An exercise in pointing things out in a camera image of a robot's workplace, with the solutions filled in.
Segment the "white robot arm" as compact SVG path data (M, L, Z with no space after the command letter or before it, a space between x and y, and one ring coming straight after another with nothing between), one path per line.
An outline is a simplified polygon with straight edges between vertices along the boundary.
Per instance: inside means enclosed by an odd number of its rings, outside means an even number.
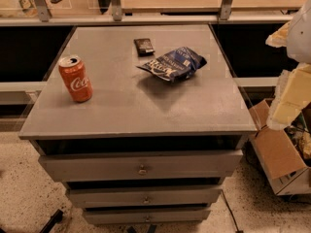
M287 56L298 63L292 71L284 70L280 75L268 112L267 126L283 130L311 103L311 0L265 43L274 48L285 47Z

